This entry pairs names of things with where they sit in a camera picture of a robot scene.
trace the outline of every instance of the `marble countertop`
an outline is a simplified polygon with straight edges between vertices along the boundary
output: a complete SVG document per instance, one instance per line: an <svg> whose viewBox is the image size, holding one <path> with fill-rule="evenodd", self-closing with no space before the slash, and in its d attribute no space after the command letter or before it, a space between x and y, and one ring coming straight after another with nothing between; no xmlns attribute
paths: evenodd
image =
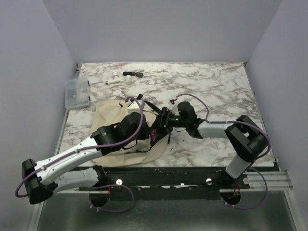
<svg viewBox="0 0 308 231"><path fill-rule="evenodd" d="M143 72L143 78L134 77L133 84L125 82L107 86L112 73L123 71ZM209 107L209 120L231 120L248 115L262 128L248 78L242 63L110 63L83 64L79 77L90 82L91 103L88 108L69 111L60 152L75 146L90 135L96 105L109 99L126 99L143 94L143 99L161 108L181 93L198 96ZM189 101L200 118L205 117L204 107L189 96ZM194 139L186 131L171 134L164 154L157 160L138 166L144 167L221 167L232 160L235 151L227 139ZM259 159L255 166L273 166L272 154Z"/></svg>

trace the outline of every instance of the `beige cloth bag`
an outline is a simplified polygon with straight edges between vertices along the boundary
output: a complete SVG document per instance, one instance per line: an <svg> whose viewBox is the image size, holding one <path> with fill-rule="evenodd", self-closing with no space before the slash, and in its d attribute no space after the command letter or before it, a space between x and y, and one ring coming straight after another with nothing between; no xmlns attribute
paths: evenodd
<svg viewBox="0 0 308 231"><path fill-rule="evenodd" d="M146 111L151 111L151 108L145 105ZM108 100L98 105L94 115L91 133L95 132L101 126L108 126L119 123L125 116L128 115L127 104L120 100ZM149 127L152 126L156 119L156 115L151 112L144 112L146 122ZM106 156L94 159L93 162L103 167L121 167L129 165L144 164L158 159L166 150L169 135L166 135L152 148L150 139L144 141L138 140L136 145L135 140L130 142L126 147L128 150L119 150L109 153Z"/></svg>

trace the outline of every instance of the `gray wall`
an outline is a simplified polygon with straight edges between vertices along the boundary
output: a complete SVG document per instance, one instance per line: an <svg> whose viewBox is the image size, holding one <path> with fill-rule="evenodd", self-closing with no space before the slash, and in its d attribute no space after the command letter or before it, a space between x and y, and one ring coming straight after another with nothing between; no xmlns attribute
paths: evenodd
<svg viewBox="0 0 308 231"><path fill-rule="evenodd" d="M307 0L282 2L248 62L248 77L308 227L307 12Z"/></svg>
<svg viewBox="0 0 308 231"><path fill-rule="evenodd" d="M0 230L24 231L33 206L14 196L21 163L54 153L76 66L41 0L1 1L0 31Z"/></svg>
<svg viewBox="0 0 308 231"><path fill-rule="evenodd" d="M44 0L74 60L248 61L281 0Z"/></svg>

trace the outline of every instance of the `bolt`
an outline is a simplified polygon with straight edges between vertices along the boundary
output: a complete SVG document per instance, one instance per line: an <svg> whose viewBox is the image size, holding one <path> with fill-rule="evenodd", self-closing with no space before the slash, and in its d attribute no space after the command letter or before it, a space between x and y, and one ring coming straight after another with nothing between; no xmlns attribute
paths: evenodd
<svg viewBox="0 0 308 231"><path fill-rule="evenodd" d="M245 177L245 178L243 179L243 182L244 182L244 184L249 184L249 179L248 179L247 177Z"/></svg>
<svg viewBox="0 0 308 231"><path fill-rule="evenodd" d="M123 181L121 179L117 179L116 182L115 182L117 185L122 185L123 184Z"/></svg>
<svg viewBox="0 0 308 231"><path fill-rule="evenodd" d="M212 185L212 183L213 183L211 178L207 178L205 182L206 182L207 185Z"/></svg>

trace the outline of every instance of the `clear plastic container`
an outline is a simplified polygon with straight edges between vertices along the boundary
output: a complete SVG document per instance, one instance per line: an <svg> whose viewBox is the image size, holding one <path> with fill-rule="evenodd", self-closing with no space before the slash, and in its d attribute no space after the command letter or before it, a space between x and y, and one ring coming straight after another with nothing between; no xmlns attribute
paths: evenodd
<svg viewBox="0 0 308 231"><path fill-rule="evenodd" d="M89 82L87 78L74 78L65 84L65 107L73 109L90 104Z"/></svg>

